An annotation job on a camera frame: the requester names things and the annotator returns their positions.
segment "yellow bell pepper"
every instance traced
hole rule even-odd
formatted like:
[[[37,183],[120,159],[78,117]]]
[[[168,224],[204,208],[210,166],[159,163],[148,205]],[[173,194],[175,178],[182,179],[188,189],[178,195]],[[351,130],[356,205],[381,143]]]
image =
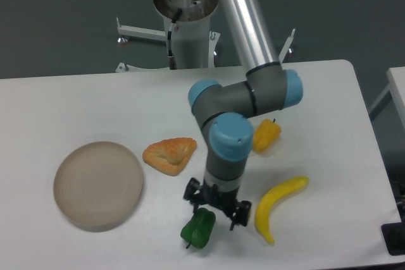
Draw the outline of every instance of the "yellow bell pepper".
[[[253,136],[253,151],[264,152],[280,136],[281,127],[275,122],[265,119],[258,126]]]

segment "black cable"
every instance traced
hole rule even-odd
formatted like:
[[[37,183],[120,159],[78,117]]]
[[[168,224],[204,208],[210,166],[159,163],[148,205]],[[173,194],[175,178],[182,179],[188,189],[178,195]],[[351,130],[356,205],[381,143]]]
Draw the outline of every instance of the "black cable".
[[[173,16],[173,19],[171,20],[172,25],[176,23],[176,21],[180,18],[180,15],[183,13],[182,9],[177,9],[177,12],[175,13],[175,16]],[[169,27],[169,30],[167,31],[167,48],[168,48],[168,56],[172,57],[173,52],[171,50],[171,30]]]

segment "pastry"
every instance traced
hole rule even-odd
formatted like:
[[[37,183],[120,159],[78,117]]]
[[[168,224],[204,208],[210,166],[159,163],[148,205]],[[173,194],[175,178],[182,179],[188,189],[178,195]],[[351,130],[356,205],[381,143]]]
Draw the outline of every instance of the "pastry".
[[[185,168],[196,148],[197,142],[192,138],[165,139],[146,148],[142,158],[162,173],[176,176]]]

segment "metal bracket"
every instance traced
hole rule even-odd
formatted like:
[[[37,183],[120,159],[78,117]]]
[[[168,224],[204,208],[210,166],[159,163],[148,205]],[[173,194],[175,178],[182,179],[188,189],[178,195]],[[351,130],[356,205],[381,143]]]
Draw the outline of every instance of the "metal bracket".
[[[284,46],[278,55],[278,60],[280,60],[281,63],[284,62],[287,53],[292,54],[294,52],[294,50],[291,48],[291,43],[294,40],[295,32],[296,30],[293,28],[290,36],[287,37],[287,40],[285,41]]]
[[[151,30],[148,28],[129,27],[128,25],[121,25],[120,20],[116,17],[116,28],[120,38],[118,44],[124,45],[128,43],[129,37],[149,39],[153,41],[166,42],[166,34],[164,31]],[[214,58],[217,56],[215,51],[216,44],[221,37],[221,33],[211,31],[209,33],[209,46],[208,46],[208,68],[215,68]],[[135,72],[135,71],[148,71],[148,70],[169,70],[169,68],[160,69],[143,69],[135,66],[127,66],[125,63],[120,63],[115,70],[116,72]]]

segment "silver metal tube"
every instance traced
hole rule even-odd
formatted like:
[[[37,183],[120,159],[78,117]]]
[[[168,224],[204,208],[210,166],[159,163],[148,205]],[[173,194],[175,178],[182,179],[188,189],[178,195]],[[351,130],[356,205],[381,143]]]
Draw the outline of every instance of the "silver metal tube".
[[[220,0],[242,65],[251,70],[279,62],[257,0]]]

